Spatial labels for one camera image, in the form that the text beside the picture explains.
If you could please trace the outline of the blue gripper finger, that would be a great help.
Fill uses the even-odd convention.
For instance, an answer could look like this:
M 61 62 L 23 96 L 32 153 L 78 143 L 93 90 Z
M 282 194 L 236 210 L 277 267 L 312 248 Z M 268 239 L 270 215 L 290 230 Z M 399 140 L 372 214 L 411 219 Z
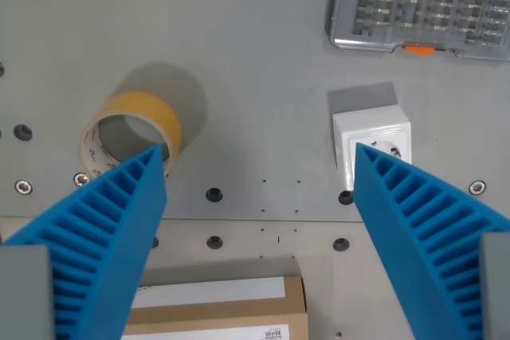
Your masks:
M 119 339 L 167 203 L 159 145 L 34 218 L 6 247 L 49 252 L 55 339 Z
M 361 143 L 353 195 L 414 337 L 482 339 L 481 238 L 508 232 L 508 218 Z

